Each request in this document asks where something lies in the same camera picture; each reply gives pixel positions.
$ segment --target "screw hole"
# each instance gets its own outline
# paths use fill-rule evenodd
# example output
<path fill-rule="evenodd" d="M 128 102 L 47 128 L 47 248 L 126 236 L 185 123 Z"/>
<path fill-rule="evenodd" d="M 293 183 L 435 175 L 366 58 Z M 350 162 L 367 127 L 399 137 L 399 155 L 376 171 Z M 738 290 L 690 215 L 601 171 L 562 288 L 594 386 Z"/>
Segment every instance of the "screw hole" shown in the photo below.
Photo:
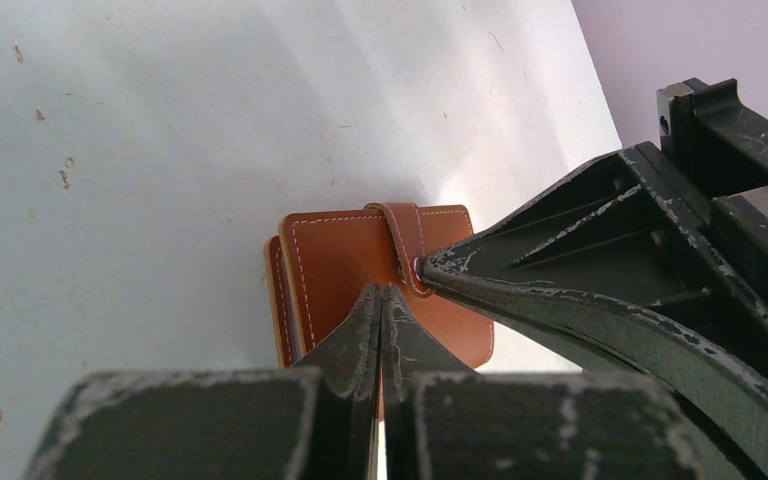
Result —
<path fill-rule="evenodd" d="M 664 135 L 669 135 L 670 134 L 670 124 L 667 123 L 667 118 L 662 116 L 661 120 L 660 120 L 660 124 L 661 124 L 661 133 L 664 134 Z"/>
<path fill-rule="evenodd" d="M 628 190 L 626 188 L 625 179 L 623 178 L 615 178 L 614 181 L 611 182 L 611 184 L 614 186 L 614 190 L 616 190 L 618 193 L 622 193 Z"/>
<path fill-rule="evenodd" d="M 652 243 L 654 243 L 656 247 L 663 247 L 664 244 L 667 243 L 667 236 L 660 230 L 649 232 L 649 237 L 652 238 Z"/>

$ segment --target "scratched metal surface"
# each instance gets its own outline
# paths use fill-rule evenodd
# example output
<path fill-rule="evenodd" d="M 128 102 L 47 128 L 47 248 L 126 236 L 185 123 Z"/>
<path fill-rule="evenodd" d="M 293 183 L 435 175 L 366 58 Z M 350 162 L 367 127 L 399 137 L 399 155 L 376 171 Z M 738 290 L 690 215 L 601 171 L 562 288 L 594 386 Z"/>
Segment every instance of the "scratched metal surface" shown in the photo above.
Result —
<path fill-rule="evenodd" d="M 284 214 L 482 228 L 619 146 L 568 1 L 0 2 L 0 478 L 89 372 L 275 366 Z"/>

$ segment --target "lavender wall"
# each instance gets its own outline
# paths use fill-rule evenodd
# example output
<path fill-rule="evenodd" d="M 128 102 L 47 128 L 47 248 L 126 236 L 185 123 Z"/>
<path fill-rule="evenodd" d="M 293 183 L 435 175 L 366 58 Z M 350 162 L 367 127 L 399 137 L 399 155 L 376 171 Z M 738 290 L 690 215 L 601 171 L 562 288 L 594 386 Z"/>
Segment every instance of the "lavender wall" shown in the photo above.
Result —
<path fill-rule="evenodd" d="M 737 78 L 768 117 L 768 1 L 573 0 L 623 145 L 657 141 L 655 90 Z"/>

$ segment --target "brown leather wallet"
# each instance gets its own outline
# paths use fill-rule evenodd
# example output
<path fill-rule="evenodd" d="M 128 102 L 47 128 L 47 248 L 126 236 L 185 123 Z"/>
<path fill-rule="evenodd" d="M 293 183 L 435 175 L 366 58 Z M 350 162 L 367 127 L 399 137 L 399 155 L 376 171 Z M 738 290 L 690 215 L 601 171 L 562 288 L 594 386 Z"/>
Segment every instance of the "brown leather wallet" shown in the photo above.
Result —
<path fill-rule="evenodd" d="M 281 366 L 331 333 L 369 283 L 398 285 L 417 321 L 470 367 L 493 353 L 493 322 L 434 295 L 422 258 L 472 235 L 461 205 L 372 203 L 364 210 L 293 213 L 264 253 Z"/>

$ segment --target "white stitching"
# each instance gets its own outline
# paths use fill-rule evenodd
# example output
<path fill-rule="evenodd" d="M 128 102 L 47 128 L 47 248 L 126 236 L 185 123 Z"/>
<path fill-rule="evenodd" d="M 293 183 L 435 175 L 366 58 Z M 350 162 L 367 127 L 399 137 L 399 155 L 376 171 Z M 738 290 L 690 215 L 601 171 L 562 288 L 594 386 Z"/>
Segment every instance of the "white stitching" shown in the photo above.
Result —
<path fill-rule="evenodd" d="M 469 228 L 469 234 L 473 235 L 475 232 L 472 229 L 472 220 L 469 218 L 469 214 L 466 210 L 445 210 L 442 212 L 423 212 L 423 215 L 442 215 L 444 213 L 461 213 L 466 220 L 466 226 Z M 487 358 L 484 359 L 484 363 L 490 361 L 490 357 L 493 356 L 493 349 L 496 347 L 496 336 L 493 335 L 493 320 L 487 319 L 487 336 L 490 337 L 490 349 L 487 350 Z"/>
<path fill-rule="evenodd" d="M 422 256 L 425 256 L 425 235 L 422 234 L 422 220 L 419 218 L 419 208 L 414 205 L 413 212 L 416 213 L 416 223 L 419 226 L 419 244 L 422 246 Z"/>
<path fill-rule="evenodd" d="M 466 220 L 466 225 L 469 227 L 469 233 L 470 235 L 473 234 L 472 230 L 472 222 L 470 221 L 469 215 L 464 210 L 443 210 L 443 211 L 437 211 L 437 212 L 422 212 L 422 215 L 443 215 L 443 214 L 449 214 L 449 213 L 460 213 L 464 216 L 464 219 Z M 293 222 L 293 224 L 290 226 L 290 230 L 293 232 L 293 243 L 296 245 L 296 256 L 299 259 L 299 271 L 301 272 L 301 280 L 302 280 L 302 292 L 304 292 L 305 297 L 305 311 L 307 313 L 307 323 L 308 328 L 310 330 L 310 341 L 313 344 L 313 346 L 316 346 L 316 340 L 313 338 L 313 321 L 310 318 L 310 305 L 307 298 L 307 287 L 305 286 L 305 279 L 304 279 L 304 268 L 302 267 L 302 256 L 299 252 L 299 242 L 296 238 L 296 224 L 299 223 L 320 223 L 320 222 L 334 222 L 334 221 L 340 221 L 340 220 L 369 220 L 369 219 L 380 219 L 381 215 L 364 215 L 364 216 L 357 216 L 357 217 L 336 217 L 336 218 L 320 218 L 317 220 L 297 220 Z M 487 352 L 487 358 L 484 360 L 484 363 L 487 363 L 490 360 L 490 357 L 493 356 L 493 348 L 495 347 L 496 337 L 493 335 L 493 321 L 489 320 L 487 321 L 487 333 L 490 336 L 490 349 Z"/>
<path fill-rule="evenodd" d="M 408 265 L 406 265 L 405 267 L 407 267 L 408 269 L 409 269 L 409 268 L 411 268 L 411 267 L 410 267 L 410 264 L 409 264 L 409 262 L 410 262 L 410 258 L 408 258 L 408 250 L 407 250 L 407 248 L 405 248 L 405 241 L 404 241 L 404 240 L 402 240 L 402 232 L 401 232 L 401 230 L 399 229 L 399 223 L 396 221 L 396 214 L 394 214 L 394 213 L 393 213 L 393 210 L 392 210 L 392 209 L 390 209 L 390 206 L 389 206 L 389 205 L 387 205 L 386 203 L 379 203 L 378 205 L 380 205 L 380 206 L 382 206 L 382 207 L 386 208 L 386 209 L 387 209 L 387 211 L 388 211 L 388 212 L 390 212 L 390 216 L 393 218 L 393 227 L 396 229 L 396 235 L 399 237 L 399 245 L 401 245 L 401 246 L 402 246 L 402 253 L 405 255 L 405 257 L 404 257 L 404 258 L 405 258 L 405 263 L 408 263 Z M 407 278 L 410 280 L 410 282 L 411 282 L 411 285 L 413 285 L 413 288 L 414 288 L 414 289 L 415 289 L 417 292 L 419 292 L 419 293 L 421 293 L 421 294 L 423 294 L 423 295 L 424 295 L 424 294 L 426 294 L 426 293 L 428 293 L 428 292 L 430 292 L 430 291 L 431 291 L 431 289 L 430 289 L 430 288 L 426 288 L 425 290 L 422 290 L 422 289 L 420 289 L 420 288 L 419 288 L 419 287 L 416 285 L 416 281 L 414 281 L 414 275 L 405 275 L 405 277 L 407 277 Z"/>
<path fill-rule="evenodd" d="M 296 258 L 299 259 L 299 272 L 301 273 L 301 277 L 302 277 L 302 293 L 304 294 L 304 297 L 305 297 L 305 312 L 307 313 L 307 326 L 308 326 L 308 330 L 310 331 L 311 348 L 316 346 L 316 339 L 313 338 L 313 320 L 311 320 L 311 318 L 310 318 L 310 303 L 308 302 L 308 299 L 307 299 L 307 286 L 306 286 L 306 282 L 305 282 L 305 279 L 304 279 L 304 267 L 302 266 L 302 254 L 299 251 L 299 240 L 298 240 L 298 238 L 296 238 L 296 224 L 298 224 L 298 223 L 302 223 L 302 224 L 304 224 L 304 223 L 319 223 L 319 222 L 322 222 L 322 221 L 333 222 L 333 221 L 337 221 L 337 220 L 364 220 L 364 219 L 369 219 L 369 218 L 381 218 L 381 215 L 375 215 L 375 216 L 365 215 L 365 216 L 358 216 L 358 217 L 320 218 L 320 219 L 317 219 L 317 220 L 296 220 L 295 222 L 293 222 L 292 225 L 290 225 L 290 231 L 293 232 L 293 243 L 296 245 Z"/>
<path fill-rule="evenodd" d="M 287 353 L 289 354 L 289 361 L 287 362 L 287 366 L 290 366 L 290 364 L 293 363 L 293 345 L 291 343 L 290 339 L 290 330 L 287 327 L 287 317 L 289 316 L 287 312 L 287 301 L 284 299 L 284 274 L 281 272 L 281 262 L 279 261 L 279 255 L 281 254 L 280 249 L 275 250 L 275 274 L 278 276 L 276 278 L 276 283 L 278 284 L 278 294 L 281 297 L 281 307 L 284 311 L 284 339 L 287 340 Z"/>
<path fill-rule="evenodd" d="M 469 228 L 469 234 L 472 235 L 475 232 L 472 230 L 472 220 L 469 218 L 469 214 L 466 213 L 466 210 L 443 210 L 440 212 L 422 212 L 422 215 L 443 215 L 444 213 L 460 213 L 464 216 L 464 219 L 466 220 L 466 226 Z"/>

